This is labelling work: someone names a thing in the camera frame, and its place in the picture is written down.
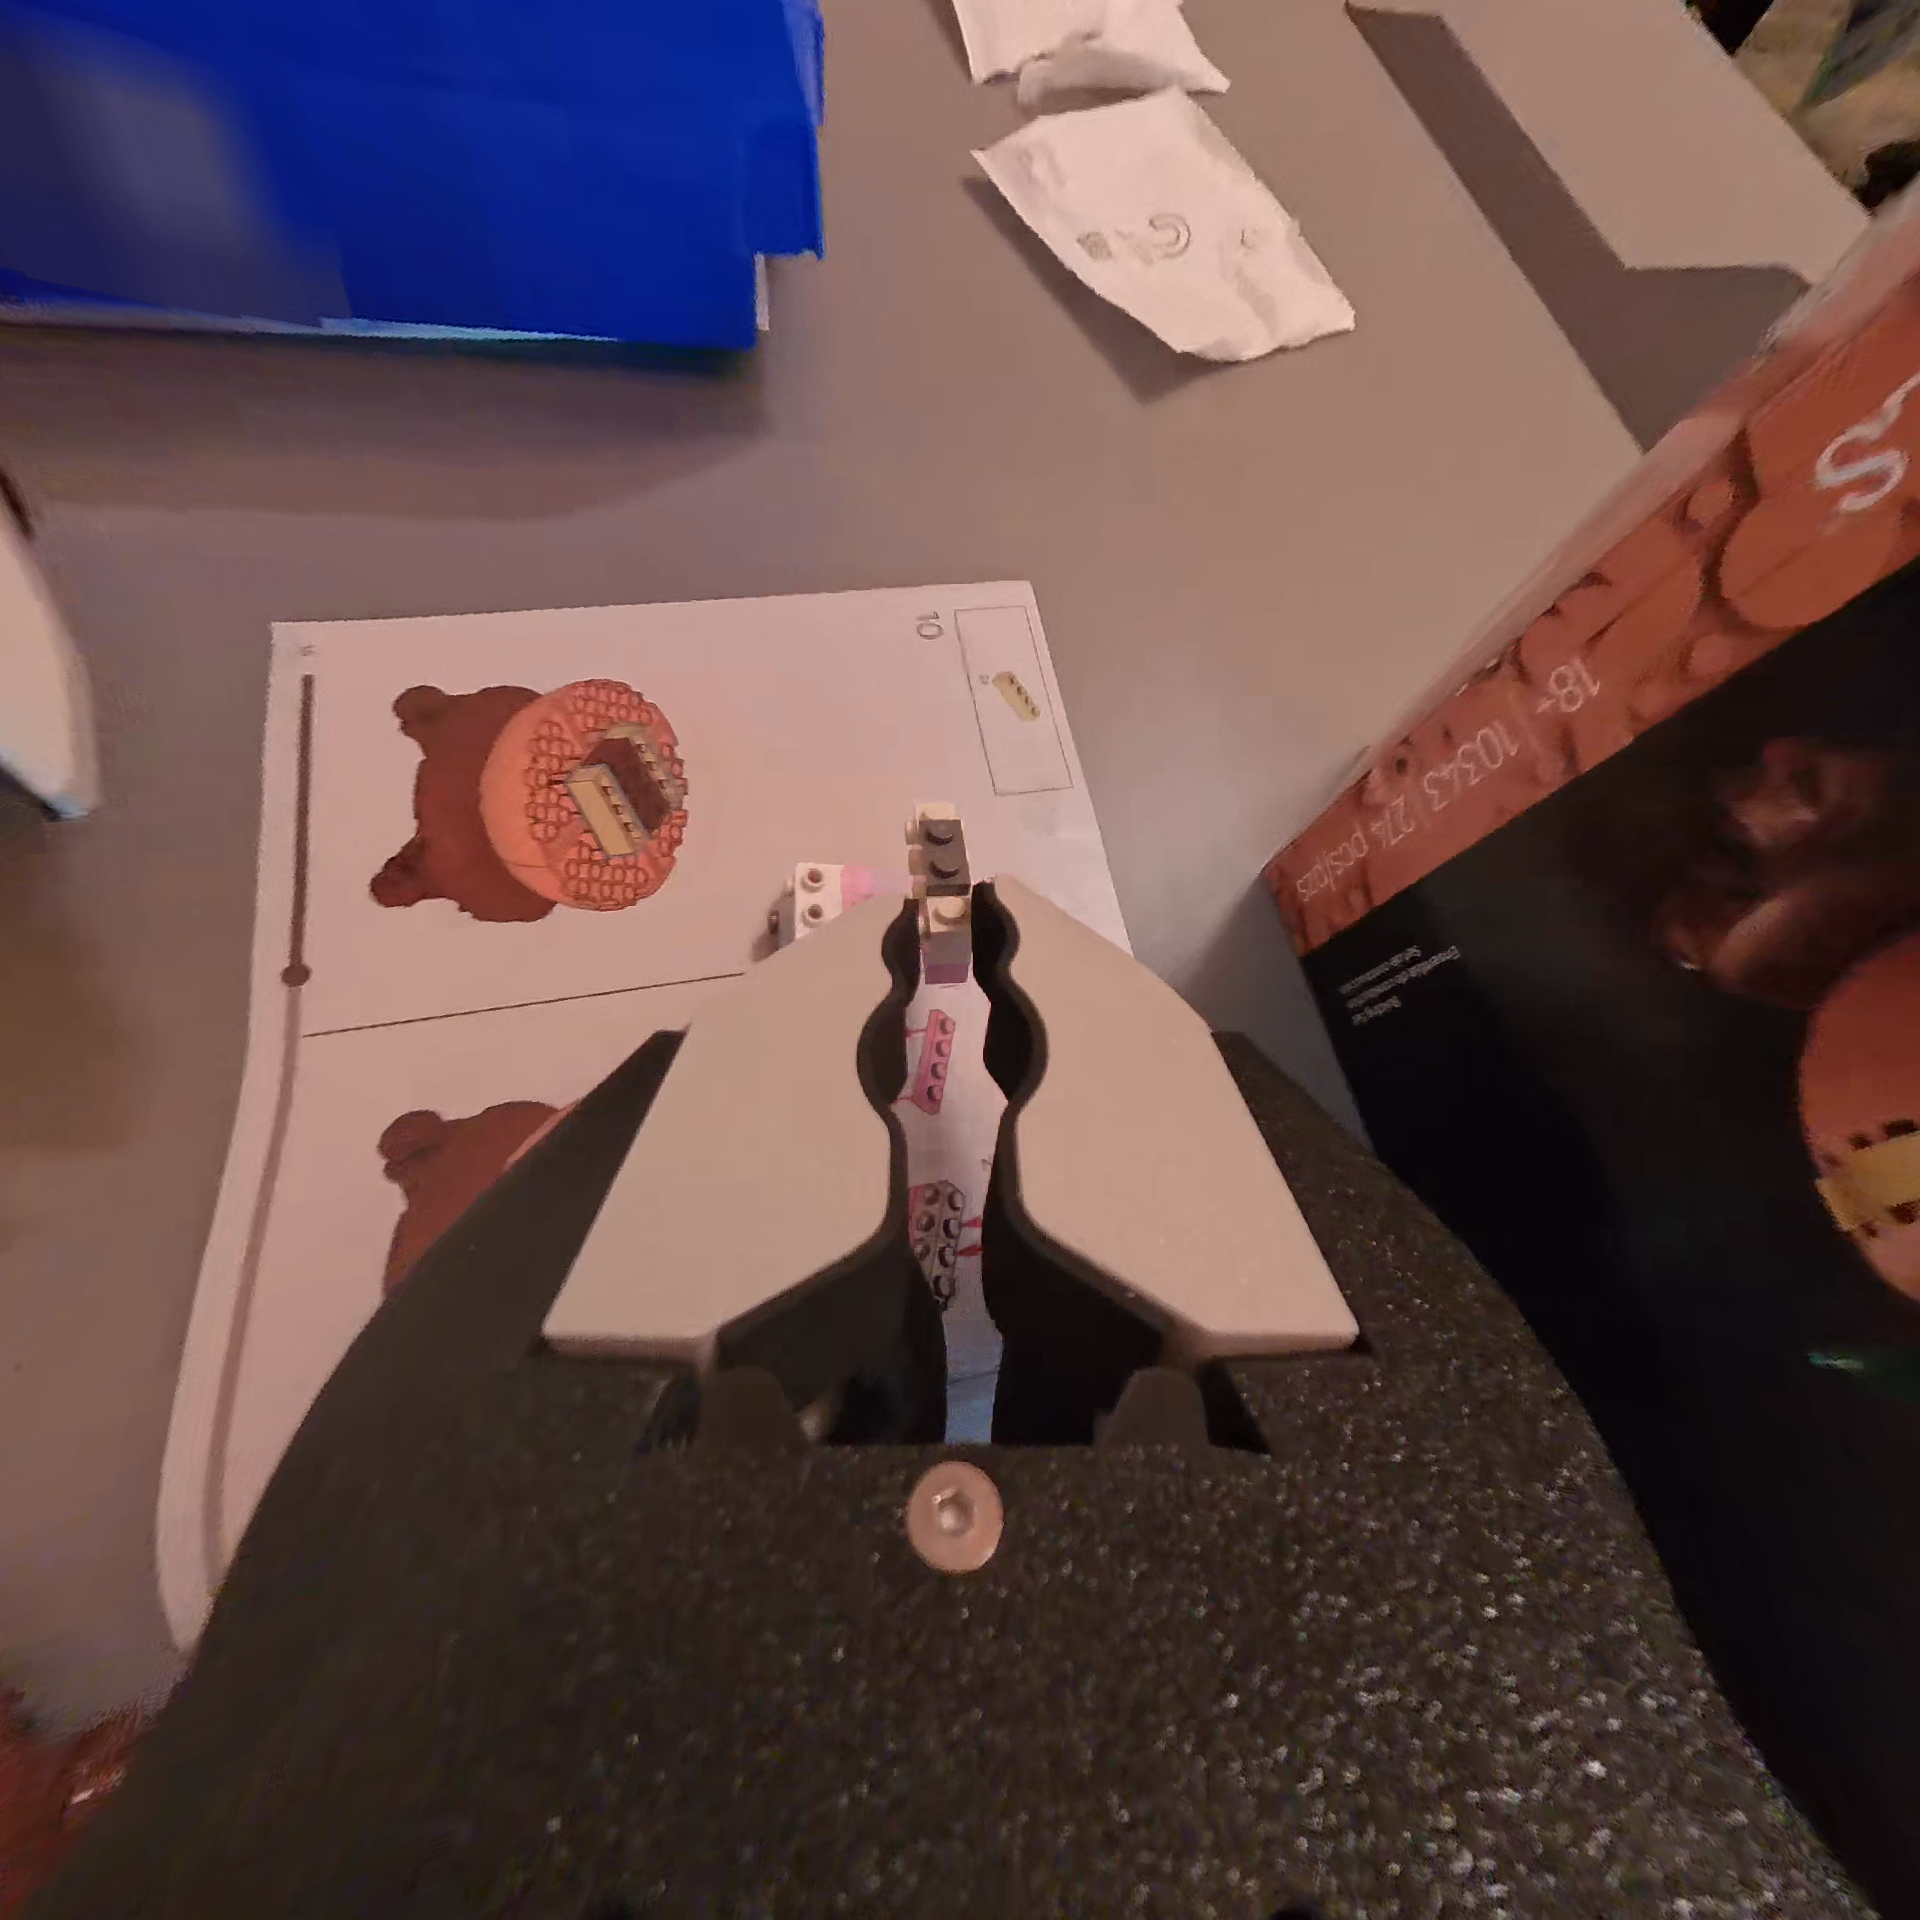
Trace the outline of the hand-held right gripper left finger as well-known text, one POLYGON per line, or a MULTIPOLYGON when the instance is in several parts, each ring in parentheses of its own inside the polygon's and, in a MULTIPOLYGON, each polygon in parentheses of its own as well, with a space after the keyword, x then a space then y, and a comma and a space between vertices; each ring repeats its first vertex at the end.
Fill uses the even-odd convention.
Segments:
POLYGON ((546 1307, 568 1356, 711 1369, 903 1235, 903 1015, 915 907, 866 898, 700 1004, 546 1307))

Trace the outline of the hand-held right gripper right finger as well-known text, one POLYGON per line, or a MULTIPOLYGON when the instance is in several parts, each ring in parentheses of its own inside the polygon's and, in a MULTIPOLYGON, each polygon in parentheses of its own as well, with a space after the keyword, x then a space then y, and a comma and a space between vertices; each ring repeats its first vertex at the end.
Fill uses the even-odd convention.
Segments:
POLYGON ((1182 1359, 1343 1352, 1347 1305, 1198 1012, 1019 877, 985 887, 1007 1225, 1182 1359))

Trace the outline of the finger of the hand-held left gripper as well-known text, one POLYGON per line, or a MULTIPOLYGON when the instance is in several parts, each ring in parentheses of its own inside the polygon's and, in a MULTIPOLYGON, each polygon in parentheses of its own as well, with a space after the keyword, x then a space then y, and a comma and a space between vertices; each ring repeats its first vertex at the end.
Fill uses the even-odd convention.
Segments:
POLYGON ((12 481, 1 484, 1 772, 63 822, 102 800, 90 677, 12 481))

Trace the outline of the round orange lego pot build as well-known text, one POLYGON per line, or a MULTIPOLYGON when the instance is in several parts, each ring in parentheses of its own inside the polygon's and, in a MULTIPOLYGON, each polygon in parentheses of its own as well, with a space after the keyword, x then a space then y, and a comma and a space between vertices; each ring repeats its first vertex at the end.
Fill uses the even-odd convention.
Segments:
POLYGON ((58 1850, 104 1804, 129 1765, 148 1717, 124 1707, 78 1731, 37 1727, 22 1696, 1 1686, 1 1861, 3 1873, 58 1850))

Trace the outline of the grey desk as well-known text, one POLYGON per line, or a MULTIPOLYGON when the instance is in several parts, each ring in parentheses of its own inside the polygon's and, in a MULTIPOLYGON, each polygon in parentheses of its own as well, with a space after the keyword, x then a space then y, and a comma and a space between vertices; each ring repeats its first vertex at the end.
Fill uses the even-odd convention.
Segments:
MULTIPOLYGON (((1283 706, 1333 616, 1438 607, 1485 499, 1546 520, 1523 350, 1439 371, 1494 320, 1492 265, 1383 277, 1388 344, 1252 378, 1069 371, 1113 323, 1041 318, 1001 215, 935 186, 954 111, 932 27, 869 4, 830 83, 851 186, 843 290, 804 290, 758 441, 714 505, 601 513, 636 560, 568 598, 1027 573, 1128 922, 1172 938, 1252 879, 1281 818, 1283 706)), ((1916 1916, 1916 1599, 1781 1614, 1808 1698, 1741 1669, 1494 1280, 1252 1041, 1220 1046, 1304 1178, 1361 1350, 1242 1364, 1237 1435, 982 1458, 985 1570, 908 1547, 929 1452, 694 1435, 665 1372, 538 1352, 532 1292, 579 1178, 653 1059, 482 1209, 322 1396, 214 1643, 134 1748, 36 1916, 1916 1916)))

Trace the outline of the dark building set box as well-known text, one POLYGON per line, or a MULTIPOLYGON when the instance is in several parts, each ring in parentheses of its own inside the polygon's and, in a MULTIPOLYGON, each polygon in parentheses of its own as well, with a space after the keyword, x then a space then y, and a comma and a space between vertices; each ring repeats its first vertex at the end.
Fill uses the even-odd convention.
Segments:
POLYGON ((1916 1916, 1914 182, 1265 885, 1377 1153, 1585 1400, 1768 1768, 1916 1916))

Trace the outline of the open building instruction booklet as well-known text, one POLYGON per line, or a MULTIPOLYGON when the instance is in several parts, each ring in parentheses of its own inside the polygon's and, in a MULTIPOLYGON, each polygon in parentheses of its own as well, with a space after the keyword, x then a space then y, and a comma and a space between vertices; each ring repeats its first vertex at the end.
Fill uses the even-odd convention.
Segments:
POLYGON ((276 624, 244 1064, 155 1510, 196 1643, 429 1236, 920 803, 1129 946, 1031 586, 276 624))

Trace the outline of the blue plastic bin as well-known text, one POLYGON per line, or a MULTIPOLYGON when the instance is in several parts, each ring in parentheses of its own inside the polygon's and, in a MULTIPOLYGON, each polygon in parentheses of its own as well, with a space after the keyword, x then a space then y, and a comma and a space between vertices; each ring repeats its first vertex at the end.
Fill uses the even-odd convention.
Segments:
POLYGON ((822 120, 817 4, 3 4, 3 306, 750 350, 822 120))

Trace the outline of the white paper bag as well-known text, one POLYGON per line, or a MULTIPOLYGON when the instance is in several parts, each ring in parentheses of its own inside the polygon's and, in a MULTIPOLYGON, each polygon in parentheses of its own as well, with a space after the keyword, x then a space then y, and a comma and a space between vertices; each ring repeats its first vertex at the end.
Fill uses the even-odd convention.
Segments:
POLYGON ((1022 109, 1079 93, 1224 93, 1179 2, 954 2, 974 83, 1011 81, 1022 109))
POLYGON ((1059 263, 1178 354, 1242 365, 1356 328, 1297 220, 1179 90, 1040 115, 972 161, 1059 263))

